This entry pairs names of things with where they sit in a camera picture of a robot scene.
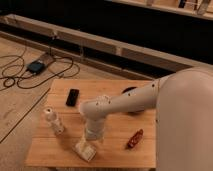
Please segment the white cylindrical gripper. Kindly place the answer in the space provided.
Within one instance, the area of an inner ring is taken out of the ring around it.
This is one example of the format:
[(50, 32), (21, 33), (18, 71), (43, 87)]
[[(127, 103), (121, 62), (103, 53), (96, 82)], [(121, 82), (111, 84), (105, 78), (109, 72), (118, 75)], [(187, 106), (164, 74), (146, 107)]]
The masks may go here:
[(95, 141), (103, 138), (105, 119), (87, 119), (85, 123), (85, 138), (88, 141)]

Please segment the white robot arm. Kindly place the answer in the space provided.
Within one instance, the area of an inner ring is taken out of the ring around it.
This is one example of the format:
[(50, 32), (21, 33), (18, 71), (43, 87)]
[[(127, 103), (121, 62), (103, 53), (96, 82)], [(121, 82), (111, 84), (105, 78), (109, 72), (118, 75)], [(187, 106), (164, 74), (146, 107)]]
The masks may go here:
[(156, 110), (156, 171), (213, 171), (213, 69), (184, 69), (79, 105), (88, 140), (103, 136), (108, 115), (146, 109)]

